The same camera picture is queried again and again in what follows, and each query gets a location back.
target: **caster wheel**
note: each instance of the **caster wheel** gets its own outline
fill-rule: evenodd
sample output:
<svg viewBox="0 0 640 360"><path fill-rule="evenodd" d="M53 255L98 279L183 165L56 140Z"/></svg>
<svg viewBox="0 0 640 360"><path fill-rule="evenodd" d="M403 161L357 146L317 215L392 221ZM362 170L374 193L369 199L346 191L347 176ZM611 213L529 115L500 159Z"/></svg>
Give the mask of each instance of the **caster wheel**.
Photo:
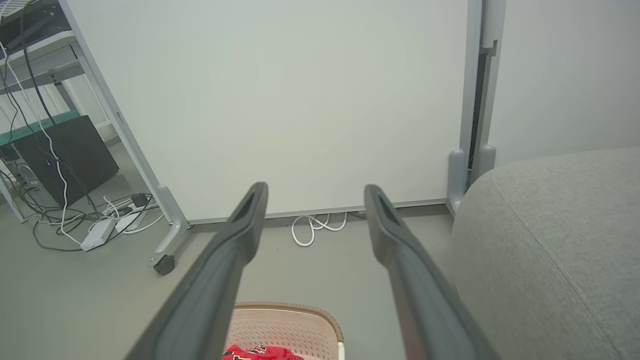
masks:
<svg viewBox="0 0 640 360"><path fill-rule="evenodd" d="M171 255L165 255L154 265L154 270L160 275L169 274L175 268L175 258Z"/></svg>

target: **red cloth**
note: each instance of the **red cloth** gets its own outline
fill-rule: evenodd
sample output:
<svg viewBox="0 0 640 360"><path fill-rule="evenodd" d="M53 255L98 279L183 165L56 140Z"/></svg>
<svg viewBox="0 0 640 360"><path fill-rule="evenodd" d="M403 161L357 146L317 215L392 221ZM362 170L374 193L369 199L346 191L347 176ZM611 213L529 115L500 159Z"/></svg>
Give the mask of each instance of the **red cloth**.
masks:
<svg viewBox="0 0 640 360"><path fill-rule="evenodd" d="M224 354L222 360L304 360L284 347L255 347L243 350L232 345Z"/></svg>

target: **white cable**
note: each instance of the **white cable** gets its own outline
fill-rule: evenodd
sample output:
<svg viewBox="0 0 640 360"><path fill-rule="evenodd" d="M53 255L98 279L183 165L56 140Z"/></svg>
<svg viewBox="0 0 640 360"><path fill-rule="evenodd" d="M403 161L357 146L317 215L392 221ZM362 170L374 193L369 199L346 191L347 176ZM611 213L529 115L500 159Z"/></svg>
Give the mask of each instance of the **white cable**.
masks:
<svg viewBox="0 0 640 360"><path fill-rule="evenodd" d="M5 58L7 56L9 56L6 53L6 50L4 50L4 44L2 42L0 42L0 48L2 49L2 52L5 56ZM20 82L20 80L18 79L18 77L15 75L15 72L13 71L13 69L11 68L11 65L9 64L9 62L6 62L6 66L9 68L9 70L11 70L11 73L13 74L13 77L15 78L16 82L18 83L18 86L20 87L20 89L26 94L26 91L24 90L24 88L22 87L22 83ZM35 108L33 107L33 104L31 103L31 99L29 99L29 97L26 97L28 100L29 105L31 106L31 109L34 111L34 113L38 114L35 111ZM40 129L42 130L42 133L47 137L47 139L49 139L49 150L51 150L51 155L53 155L54 159L56 160L56 167L58 168L58 175L60 176L60 179L62 180L63 183L65 183L65 188L63 190L63 194L65 197L65 205L62 207L62 221L60 222L60 231L67 236L67 238L70 238L71 240L73 240L76 244L78 245L82 245L82 243L80 241L77 241L73 236L67 234L67 232L65 232L64 226L65 226L65 214L67 213L67 206L69 205L68 203L68 199L67 199L67 188L68 188L68 183L67 180L65 179L64 176L62 176L62 172L60 171L60 158L58 157L58 155L56 155L55 151L53 150L53 140L51 140L51 136L49 136L49 134L47 133L47 131L45 131L44 126L42 126L42 119L40 119L40 115L38 114L36 116L36 118L38 119L38 124L40 124Z"/></svg>
<svg viewBox="0 0 640 360"><path fill-rule="evenodd" d="M345 224L347 224L347 213L344 213L344 219L342 220L342 225L336 229L327 226L327 224L329 224L329 216L331 215L330 214L326 215L326 221L324 223L322 223L320 220L316 219L311 215L302 215L301 217L297 217L295 220L293 220L293 224L291 224L291 234L293 235L293 240L302 247L308 247L309 245L313 244L314 239L316 238L316 230L321 230L322 228L325 228L331 231L340 231L344 228ZM298 222L298 220L300 220L301 218L309 219L309 226L311 227L311 240L308 243L301 243L296 237L296 231L294 230L294 227L296 226L296 222ZM320 226L315 227L313 222L317 222L318 225Z"/></svg>
<svg viewBox="0 0 640 360"><path fill-rule="evenodd" d="M91 232L91 229L93 229L93 227L95 226L95 224L98 224L98 222L100 222L100 220L94 222L93 224L91 224L91 226L89 227L89 230L87 230L87 233Z"/></svg>
<svg viewBox="0 0 640 360"><path fill-rule="evenodd" d="M114 211L115 211L116 209L120 209L120 207L121 207L121 206L126 205L126 204L128 204L128 203L130 203L130 202L132 202L132 200L131 200L131 199L124 200L123 202L119 202L118 204L112 204L112 203L108 202L110 206L108 206L108 207L107 207L107 208L102 212L102 216L104 216L104 217L106 217L106 218L113 218L113 217L111 217L111 216L110 216L110 215L113 213L113 211L112 211L111 209L114 209Z"/></svg>
<svg viewBox="0 0 640 360"><path fill-rule="evenodd" d="M160 219L162 219L163 217L164 217L164 214L160 215L159 218L155 219L151 224L143 227L142 229L136 229L136 230L132 230L132 231L124 231L123 234L135 234L135 233L139 233L140 231L147 230L149 227L152 227L156 222L160 221Z"/></svg>
<svg viewBox="0 0 640 360"><path fill-rule="evenodd" d="M113 208L113 211L116 213L116 220L119 220L120 213L118 212L118 208L116 208L116 206L109 200L109 197L107 195L103 196L102 198L107 202L107 204L109 204L109 206L111 206L111 208Z"/></svg>

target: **fabric cushion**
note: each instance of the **fabric cushion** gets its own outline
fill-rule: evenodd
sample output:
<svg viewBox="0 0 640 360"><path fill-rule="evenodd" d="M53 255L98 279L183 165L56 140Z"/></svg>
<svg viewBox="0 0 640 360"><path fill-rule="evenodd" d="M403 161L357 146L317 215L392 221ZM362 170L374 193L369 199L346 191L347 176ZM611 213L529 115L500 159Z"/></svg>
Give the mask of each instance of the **fabric cushion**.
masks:
<svg viewBox="0 0 640 360"><path fill-rule="evenodd" d="M456 287L504 359L640 359L640 149L492 170L452 240Z"/></svg>

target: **white power adapter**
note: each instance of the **white power adapter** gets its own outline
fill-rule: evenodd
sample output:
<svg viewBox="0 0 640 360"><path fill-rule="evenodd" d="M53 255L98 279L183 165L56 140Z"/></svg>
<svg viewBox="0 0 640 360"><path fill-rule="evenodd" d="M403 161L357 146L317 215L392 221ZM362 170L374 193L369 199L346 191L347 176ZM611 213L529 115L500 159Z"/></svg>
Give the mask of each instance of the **white power adapter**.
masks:
<svg viewBox="0 0 640 360"><path fill-rule="evenodd" d="M113 219L98 221L89 232L89 235L84 238L80 248L84 251L89 251L104 244L109 238L114 226L116 226L116 220Z"/></svg>

